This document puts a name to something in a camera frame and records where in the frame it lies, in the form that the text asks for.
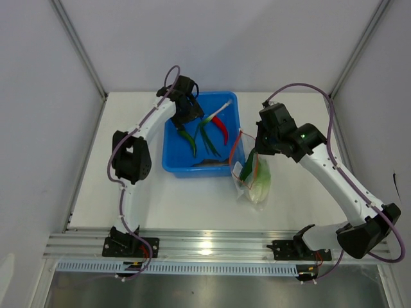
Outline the small green toy pepper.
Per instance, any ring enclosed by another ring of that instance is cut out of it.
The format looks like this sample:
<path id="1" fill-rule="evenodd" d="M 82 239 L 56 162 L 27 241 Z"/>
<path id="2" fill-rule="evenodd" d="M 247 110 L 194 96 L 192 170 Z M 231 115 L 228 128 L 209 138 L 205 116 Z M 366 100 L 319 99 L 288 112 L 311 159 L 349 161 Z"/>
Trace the small green toy pepper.
<path id="1" fill-rule="evenodd" d="M 196 158 L 197 157 L 197 145 L 196 145 L 194 138 L 192 138 L 192 136 L 190 136 L 190 134 L 185 129 L 177 130 L 177 132 L 180 135 L 180 137 L 182 137 L 184 140 L 186 140 L 189 143 L 192 156 Z"/>

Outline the red toy chili pepper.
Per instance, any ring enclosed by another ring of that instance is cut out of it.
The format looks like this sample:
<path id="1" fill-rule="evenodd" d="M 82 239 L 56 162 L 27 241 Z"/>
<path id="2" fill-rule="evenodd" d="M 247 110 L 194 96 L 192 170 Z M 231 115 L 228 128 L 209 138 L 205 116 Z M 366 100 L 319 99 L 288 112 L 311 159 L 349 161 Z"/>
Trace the red toy chili pepper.
<path id="1" fill-rule="evenodd" d="M 225 126 L 225 124 L 218 118 L 218 116 L 214 116 L 212 118 L 212 122 L 214 125 L 216 125 L 218 127 L 218 129 L 222 132 L 223 134 L 223 143 L 226 146 L 228 144 L 229 141 L 229 132 L 227 130 L 227 127 Z"/>

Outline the dark green toy cucumber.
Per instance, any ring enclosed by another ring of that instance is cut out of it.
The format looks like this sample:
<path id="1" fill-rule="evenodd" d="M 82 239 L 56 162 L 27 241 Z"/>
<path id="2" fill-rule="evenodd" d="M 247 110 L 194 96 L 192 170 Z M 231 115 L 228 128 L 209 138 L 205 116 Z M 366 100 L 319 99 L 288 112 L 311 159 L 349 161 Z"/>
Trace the dark green toy cucumber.
<path id="1" fill-rule="evenodd" d="M 256 150 L 253 148 L 245 162 L 243 169 L 241 170 L 239 179 L 242 182 L 246 182 L 247 178 L 254 172 L 255 168 L 258 165 L 258 155 Z"/>

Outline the clear zip bag orange zipper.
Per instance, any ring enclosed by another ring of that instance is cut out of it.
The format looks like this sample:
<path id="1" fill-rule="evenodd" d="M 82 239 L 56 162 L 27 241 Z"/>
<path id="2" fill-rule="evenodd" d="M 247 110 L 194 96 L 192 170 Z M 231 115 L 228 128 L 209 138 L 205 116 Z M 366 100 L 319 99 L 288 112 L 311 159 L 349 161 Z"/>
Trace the clear zip bag orange zipper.
<path id="1" fill-rule="evenodd" d="M 242 129 L 239 130 L 239 134 L 232 146 L 230 155 L 229 155 L 229 167 L 231 171 L 231 176 L 234 181 L 234 185 L 237 191 L 237 199 L 246 200 L 249 205 L 254 208 L 255 210 L 262 211 L 265 208 L 267 203 L 267 198 L 258 204 L 253 204 L 248 197 L 249 192 L 249 185 L 246 182 L 242 182 L 239 179 L 241 170 L 243 169 L 246 159 L 250 153 L 250 151 L 254 148 L 255 145 L 255 138 L 247 133 L 245 133 Z M 261 155 L 258 155 L 258 160 L 263 158 Z"/>

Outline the grey toy fish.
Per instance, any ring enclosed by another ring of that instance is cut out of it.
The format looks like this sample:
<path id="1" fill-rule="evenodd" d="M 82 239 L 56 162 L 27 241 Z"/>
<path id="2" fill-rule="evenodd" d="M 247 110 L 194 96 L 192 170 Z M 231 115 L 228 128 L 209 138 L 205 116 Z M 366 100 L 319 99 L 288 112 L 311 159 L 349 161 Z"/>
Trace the grey toy fish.
<path id="1" fill-rule="evenodd" d="M 204 159 L 199 163 L 193 164 L 192 167 L 220 167 L 228 166 L 229 159 L 225 160 L 216 160 L 216 159 Z"/>

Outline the toy napa cabbage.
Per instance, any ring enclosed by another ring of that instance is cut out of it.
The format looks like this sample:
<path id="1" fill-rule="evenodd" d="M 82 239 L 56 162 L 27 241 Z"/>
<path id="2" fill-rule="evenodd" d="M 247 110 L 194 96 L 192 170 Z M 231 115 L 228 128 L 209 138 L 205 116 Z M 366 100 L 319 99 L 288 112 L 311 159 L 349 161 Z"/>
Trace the toy napa cabbage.
<path id="1" fill-rule="evenodd" d="M 257 167 L 247 177 L 247 184 L 250 187 L 248 197 L 253 204 L 261 203 L 266 199 L 271 185 L 271 173 L 265 159 L 258 160 Z"/>

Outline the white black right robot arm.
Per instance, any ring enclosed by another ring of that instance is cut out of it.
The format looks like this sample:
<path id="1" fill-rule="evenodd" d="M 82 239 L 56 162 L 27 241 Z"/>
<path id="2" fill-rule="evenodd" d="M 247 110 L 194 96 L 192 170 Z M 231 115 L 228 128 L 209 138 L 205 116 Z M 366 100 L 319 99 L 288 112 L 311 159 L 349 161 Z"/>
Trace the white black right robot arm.
<path id="1" fill-rule="evenodd" d="M 393 231 L 401 210 L 384 204 L 329 153 L 320 130 L 306 123 L 297 126 L 282 103 L 263 103 L 255 150 L 262 155 L 282 154 L 310 172 L 342 209 L 347 220 L 334 225 L 304 227 L 294 237 L 293 251 L 307 259 L 317 250 L 341 249 L 355 259 L 371 254 Z"/>

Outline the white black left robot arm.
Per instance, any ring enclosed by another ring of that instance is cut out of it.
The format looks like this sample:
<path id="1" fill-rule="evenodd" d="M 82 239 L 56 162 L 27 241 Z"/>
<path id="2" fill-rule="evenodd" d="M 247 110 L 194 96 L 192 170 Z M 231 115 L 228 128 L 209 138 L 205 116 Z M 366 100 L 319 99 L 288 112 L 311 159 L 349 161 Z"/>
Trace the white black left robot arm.
<path id="1" fill-rule="evenodd" d="M 125 215 L 132 211 L 136 184 L 150 173 L 152 160 L 148 146 L 160 126 L 170 120 L 177 133 L 189 142 L 192 154 L 197 154 L 195 140 L 184 127 L 204 116 L 197 102 L 198 94 L 193 94 L 193 90 L 198 90 L 195 81 L 187 76 L 176 77 L 171 85 L 157 91 L 153 107 L 132 129 L 116 131 L 112 137 L 107 175 L 110 181 L 120 185 L 120 198 L 119 218 L 107 240 L 110 247 L 117 248 L 124 256 L 131 257 L 139 250 L 139 224 L 128 224 Z"/>

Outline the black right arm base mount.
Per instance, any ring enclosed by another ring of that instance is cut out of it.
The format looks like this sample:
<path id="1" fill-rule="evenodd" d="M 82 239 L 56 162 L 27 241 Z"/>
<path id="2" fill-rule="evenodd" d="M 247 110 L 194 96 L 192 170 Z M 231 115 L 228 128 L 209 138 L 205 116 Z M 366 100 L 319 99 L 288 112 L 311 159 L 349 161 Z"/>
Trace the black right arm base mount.
<path id="1" fill-rule="evenodd" d="M 302 240 L 304 233 L 314 226 L 311 224 L 304 227 L 292 239 L 273 240 L 266 247 L 272 251 L 276 261 L 331 261 L 329 250 L 311 250 Z"/>

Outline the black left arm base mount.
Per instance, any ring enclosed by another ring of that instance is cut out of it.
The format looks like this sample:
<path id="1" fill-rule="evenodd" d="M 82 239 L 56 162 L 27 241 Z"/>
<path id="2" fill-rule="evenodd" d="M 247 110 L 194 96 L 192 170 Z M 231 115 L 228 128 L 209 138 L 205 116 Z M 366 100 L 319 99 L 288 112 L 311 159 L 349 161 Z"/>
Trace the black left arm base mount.
<path id="1" fill-rule="evenodd" d="M 150 256 L 146 244 L 129 232 L 121 232 L 116 227 L 110 229 L 109 235 L 104 240 L 101 254 L 103 257 L 116 258 L 149 258 Z"/>

